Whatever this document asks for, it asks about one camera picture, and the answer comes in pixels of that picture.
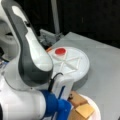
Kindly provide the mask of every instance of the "white plate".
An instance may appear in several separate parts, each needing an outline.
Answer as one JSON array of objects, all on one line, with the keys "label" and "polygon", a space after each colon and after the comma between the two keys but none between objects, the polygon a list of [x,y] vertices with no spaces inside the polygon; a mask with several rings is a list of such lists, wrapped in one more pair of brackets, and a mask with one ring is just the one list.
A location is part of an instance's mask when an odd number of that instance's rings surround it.
[{"label": "white plate", "polygon": [[84,97],[88,103],[94,108],[94,113],[92,114],[92,116],[90,116],[90,118],[88,120],[101,120],[101,114],[100,114],[100,110],[98,108],[98,106],[96,105],[96,103],[90,99],[87,96],[81,95],[82,97]]}]

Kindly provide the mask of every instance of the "cable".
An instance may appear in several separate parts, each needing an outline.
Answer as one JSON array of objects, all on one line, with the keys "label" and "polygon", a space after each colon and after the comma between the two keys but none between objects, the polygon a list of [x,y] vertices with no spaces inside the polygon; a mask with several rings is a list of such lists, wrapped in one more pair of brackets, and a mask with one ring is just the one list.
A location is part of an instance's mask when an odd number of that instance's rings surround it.
[{"label": "cable", "polygon": [[62,74],[62,73],[57,73],[57,74],[53,77],[53,79],[51,79],[50,84],[49,84],[49,87],[48,87],[48,91],[49,91],[49,92],[52,92],[52,88],[53,88],[55,79],[56,79],[56,77],[57,77],[58,75],[63,75],[63,74]]}]

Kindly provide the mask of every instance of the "background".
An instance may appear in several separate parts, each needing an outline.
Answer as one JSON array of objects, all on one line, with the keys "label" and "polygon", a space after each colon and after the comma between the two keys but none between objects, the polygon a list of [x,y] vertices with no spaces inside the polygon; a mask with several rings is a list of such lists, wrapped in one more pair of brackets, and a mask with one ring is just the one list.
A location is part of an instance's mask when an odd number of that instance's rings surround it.
[{"label": "background", "polygon": [[[37,34],[54,32],[50,0],[16,0]],[[57,0],[60,28],[120,48],[120,0]]]}]

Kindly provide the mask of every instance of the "red circle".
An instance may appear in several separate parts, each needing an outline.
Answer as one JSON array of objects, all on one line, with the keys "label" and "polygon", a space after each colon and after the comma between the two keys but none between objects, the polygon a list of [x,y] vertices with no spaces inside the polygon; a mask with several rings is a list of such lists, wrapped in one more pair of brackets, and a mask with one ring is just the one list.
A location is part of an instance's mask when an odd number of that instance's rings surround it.
[{"label": "red circle", "polygon": [[64,55],[66,53],[66,50],[64,48],[58,48],[55,50],[55,54],[57,55]]}]

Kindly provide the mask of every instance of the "table surface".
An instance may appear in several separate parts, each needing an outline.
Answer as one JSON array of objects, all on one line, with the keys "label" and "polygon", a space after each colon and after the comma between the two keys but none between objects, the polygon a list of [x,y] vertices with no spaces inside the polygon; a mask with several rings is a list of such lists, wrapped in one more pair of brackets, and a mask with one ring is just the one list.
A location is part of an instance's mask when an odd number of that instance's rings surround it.
[{"label": "table surface", "polygon": [[53,48],[63,46],[82,50],[90,60],[88,80],[77,92],[95,101],[101,112],[101,120],[118,120],[120,116],[120,49],[72,32],[53,45]]}]

